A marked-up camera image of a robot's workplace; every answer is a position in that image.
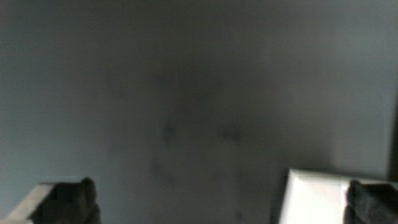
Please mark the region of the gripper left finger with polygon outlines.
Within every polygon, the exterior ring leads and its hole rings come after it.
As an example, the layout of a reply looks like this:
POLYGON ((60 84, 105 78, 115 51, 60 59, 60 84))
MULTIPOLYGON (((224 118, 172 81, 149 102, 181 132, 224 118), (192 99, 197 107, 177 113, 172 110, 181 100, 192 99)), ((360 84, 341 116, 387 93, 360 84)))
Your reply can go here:
POLYGON ((101 224, 96 184, 41 183, 25 196, 0 224, 101 224))

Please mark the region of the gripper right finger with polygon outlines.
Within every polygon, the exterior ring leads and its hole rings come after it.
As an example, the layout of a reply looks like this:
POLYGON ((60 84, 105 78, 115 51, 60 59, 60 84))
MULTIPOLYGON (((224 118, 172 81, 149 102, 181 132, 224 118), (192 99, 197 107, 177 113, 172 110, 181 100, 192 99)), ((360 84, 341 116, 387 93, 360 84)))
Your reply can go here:
POLYGON ((398 224, 398 189, 391 184, 350 182, 344 224, 398 224))

